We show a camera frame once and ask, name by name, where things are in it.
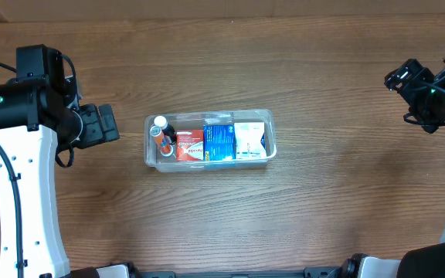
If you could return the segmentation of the orange tube white cap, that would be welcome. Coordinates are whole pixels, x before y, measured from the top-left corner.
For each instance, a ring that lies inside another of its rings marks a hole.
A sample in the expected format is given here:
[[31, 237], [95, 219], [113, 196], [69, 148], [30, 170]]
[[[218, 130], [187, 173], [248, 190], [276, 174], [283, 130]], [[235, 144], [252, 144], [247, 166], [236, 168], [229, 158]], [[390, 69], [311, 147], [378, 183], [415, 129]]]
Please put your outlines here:
[[155, 125], [152, 126], [149, 130], [149, 134], [154, 139], [162, 156], [169, 157], [173, 154], [174, 149], [160, 127]]

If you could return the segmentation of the dark bottle white cap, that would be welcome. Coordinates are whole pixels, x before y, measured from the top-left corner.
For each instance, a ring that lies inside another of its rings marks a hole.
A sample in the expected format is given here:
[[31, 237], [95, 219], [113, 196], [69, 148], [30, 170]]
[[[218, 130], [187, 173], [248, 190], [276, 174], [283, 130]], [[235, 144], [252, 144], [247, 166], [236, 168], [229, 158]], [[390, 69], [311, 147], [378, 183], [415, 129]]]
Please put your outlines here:
[[154, 125], [160, 127], [163, 134], [169, 139], [169, 144], [174, 145], [177, 141], [177, 135], [174, 127], [170, 125], [167, 118], [164, 116], [156, 116], [154, 119]]

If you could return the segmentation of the red medicine box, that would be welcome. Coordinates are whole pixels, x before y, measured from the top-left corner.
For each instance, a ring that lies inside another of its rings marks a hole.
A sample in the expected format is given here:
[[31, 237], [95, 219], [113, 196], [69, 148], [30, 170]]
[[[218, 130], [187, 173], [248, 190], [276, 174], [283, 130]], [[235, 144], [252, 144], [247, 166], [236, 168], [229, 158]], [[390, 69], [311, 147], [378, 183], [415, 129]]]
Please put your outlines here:
[[203, 130], [177, 131], [177, 161], [202, 161], [204, 156]]

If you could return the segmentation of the blue medicine box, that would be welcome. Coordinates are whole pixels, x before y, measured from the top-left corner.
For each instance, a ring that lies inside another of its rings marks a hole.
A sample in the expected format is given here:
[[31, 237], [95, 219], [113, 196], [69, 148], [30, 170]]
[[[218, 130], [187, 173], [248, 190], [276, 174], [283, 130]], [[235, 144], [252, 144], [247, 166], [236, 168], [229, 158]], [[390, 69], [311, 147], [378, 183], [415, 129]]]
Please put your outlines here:
[[231, 161], [236, 158], [234, 126], [205, 125], [204, 133], [204, 160], [205, 161]]

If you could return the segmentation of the clear plastic container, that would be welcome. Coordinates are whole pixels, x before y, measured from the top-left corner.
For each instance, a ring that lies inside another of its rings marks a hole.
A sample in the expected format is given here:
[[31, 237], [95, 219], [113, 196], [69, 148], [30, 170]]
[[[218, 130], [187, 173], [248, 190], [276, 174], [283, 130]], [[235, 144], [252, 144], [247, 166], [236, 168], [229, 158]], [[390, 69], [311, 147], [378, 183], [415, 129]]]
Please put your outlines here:
[[149, 116], [144, 123], [144, 162], [160, 172], [208, 171], [224, 168], [263, 167], [277, 154], [277, 139], [273, 114], [267, 109], [205, 111], [180, 114], [161, 114], [177, 131], [203, 130], [205, 125], [229, 125], [235, 123], [264, 122], [265, 145], [267, 156], [260, 159], [231, 161], [177, 161], [176, 143], [172, 145], [174, 152], [169, 157], [160, 154], [149, 130], [154, 126], [154, 119], [159, 115]]

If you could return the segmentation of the white medicine box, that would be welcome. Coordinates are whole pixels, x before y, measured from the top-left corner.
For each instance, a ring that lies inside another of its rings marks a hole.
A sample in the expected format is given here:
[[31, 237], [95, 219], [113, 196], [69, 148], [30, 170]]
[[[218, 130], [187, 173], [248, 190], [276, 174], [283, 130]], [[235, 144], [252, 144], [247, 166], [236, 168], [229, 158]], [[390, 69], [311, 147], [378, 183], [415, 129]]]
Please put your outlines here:
[[236, 159], [260, 159], [267, 156], [264, 122], [235, 123]]

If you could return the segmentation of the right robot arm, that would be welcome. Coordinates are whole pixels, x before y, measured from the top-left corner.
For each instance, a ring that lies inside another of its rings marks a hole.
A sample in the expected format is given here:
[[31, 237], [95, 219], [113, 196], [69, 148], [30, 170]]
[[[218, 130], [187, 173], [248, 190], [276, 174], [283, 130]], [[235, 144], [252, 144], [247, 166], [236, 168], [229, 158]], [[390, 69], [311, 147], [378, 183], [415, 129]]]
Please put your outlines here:
[[[433, 74], [416, 59], [408, 59], [385, 77], [385, 85], [395, 90], [409, 105], [403, 119], [432, 134], [445, 127], [445, 68]], [[402, 259], [379, 259], [357, 253], [328, 277], [426, 277], [445, 278], [445, 228], [436, 245], [409, 251]]]

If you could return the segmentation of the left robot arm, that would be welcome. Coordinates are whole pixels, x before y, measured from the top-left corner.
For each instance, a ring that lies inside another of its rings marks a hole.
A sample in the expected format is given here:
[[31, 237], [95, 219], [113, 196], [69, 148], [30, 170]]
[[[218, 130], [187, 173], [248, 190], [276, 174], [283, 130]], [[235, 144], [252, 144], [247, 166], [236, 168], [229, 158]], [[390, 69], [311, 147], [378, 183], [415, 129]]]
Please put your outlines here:
[[16, 50], [0, 85], [0, 277], [137, 277], [130, 262], [72, 270], [59, 230], [62, 151], [117, 140], [112, 108], [80, 103], [71, 59], [44, 45]]

